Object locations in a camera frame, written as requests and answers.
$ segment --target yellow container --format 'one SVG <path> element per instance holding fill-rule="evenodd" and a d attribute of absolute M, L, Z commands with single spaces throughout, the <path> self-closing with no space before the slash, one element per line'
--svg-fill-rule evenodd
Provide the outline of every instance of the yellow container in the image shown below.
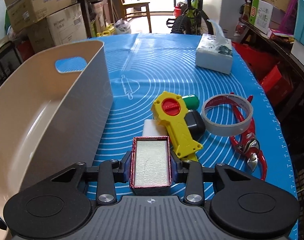
<path fill-rule="evenodd" d="M 104 37 L 104 36 L 110 36 L 111 33 L 109 31 L 103 31 L 101 33 L 97 33 L 96 36 L 97 37 Z"/>
<path fill-rule="evenodd" d="M 115 34 L 115 27 L 113 26 L 113 24 L 109 24 L 106 28 L 105 31 L 109 31 L 111 33 L 111 35 Z"/>

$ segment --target chair leg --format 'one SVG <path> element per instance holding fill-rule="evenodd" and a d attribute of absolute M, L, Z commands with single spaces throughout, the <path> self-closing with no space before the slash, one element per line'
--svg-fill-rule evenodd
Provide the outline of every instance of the chair leg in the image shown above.
<path fill-rule="evenodd" d="M 126 20 L 126 9 L 124 7 L 122 7 L 122 15 L 121 15 L 121 18 Z"/>
<path fill-rule="evenodd" d="M 149 24 L 149 31 L 150 33 L 152 33 L 152 27 L 151 27 L 151 15 L 150 15 L 150 9 L 149 9 L 149 5 L 147 4 L 145 6 L 146 8 L 146 16 L 147 16 L 147 22 Z"/>

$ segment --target bicycle tire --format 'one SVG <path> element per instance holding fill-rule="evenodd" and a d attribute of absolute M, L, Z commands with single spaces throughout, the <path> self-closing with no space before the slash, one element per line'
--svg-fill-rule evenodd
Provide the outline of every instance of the bicycle tire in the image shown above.
<path fill-rule="evenodd" d="M 192 34 L 190 19 L 186 15 L 178 16 L 175 19 L 171 33 Z"/>
<path fill-rule="evenodd" d="M 202 19 L 204 20 L 206 27 L 208 28 L 208 34 L 214 35 L 213 26 L 212 26 L 212 23 L 210 23 L 208 21 L 209 17 L 207 16 L 207 14 L 203 10 L 199 10 L 199 14 L 202 17 Z"/>

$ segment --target rolling pin illustration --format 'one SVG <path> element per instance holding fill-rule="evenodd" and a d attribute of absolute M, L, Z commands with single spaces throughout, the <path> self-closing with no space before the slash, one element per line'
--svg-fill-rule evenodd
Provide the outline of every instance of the rolling pin illustration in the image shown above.
<path fill-rule="evenodd" d="M 121 82 L 122 82 L 124 93 L 128 96 L 128 98 L 130 100 L 132 100 L 133 99 L 133 96 L 132 96 L 133 91 L 132 91 L 132 88 L 131 88 L 127 78 L 124 75 L 122 75 Z"/>

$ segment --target blue silicone baking mat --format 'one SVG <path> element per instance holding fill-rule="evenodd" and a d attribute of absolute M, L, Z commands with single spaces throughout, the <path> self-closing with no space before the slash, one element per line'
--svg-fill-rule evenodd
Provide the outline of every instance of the blue silicone baking mat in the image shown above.
<path fill-rule="evenodd" d="M 164 90 L 182 96 L 195 94 L 200 99 L 200 108 L 213 95 L 234 92 L 245 98 L 254 96 L 256 135 L 268 163 L 266 181 L 296 196 L 287 146 L 263 89 L 235 50 L 230 75 L 196 67 L 195 53 L 200 38 L 181 34 L 124 34 L 99 38 L 105 43 L 114 102 L 93 165 L 109 159 L 120 160 L 131 150 L 133 137 L 142 135 L 144 120 L 152 119 L 152 102 Z M 208 116 L 217 123 L 235 122 L 228 106 L 219 106 Z M 231 148 L 228 137 L 205 132 L 200 142 L 204 148 L 196 155 L 203 166 L 227 163 L 249 172 L 244 159 Z M 253 175 L 259 178 L 260 169 Z M 184 189 L 184 184 L 175 184 L 171 193 L 183 197 Z M 92 183 L 88 197 L 94 198 L 95 191 L 96 185 Z M 132 194 L 128 184 L 116 184 L 116 193 L 118 198 Z M 205 183 L 205 199 L 212 198 L 213 194 L 212 184 Z M 290 237 L 297 239 L 297 225 Z"/>

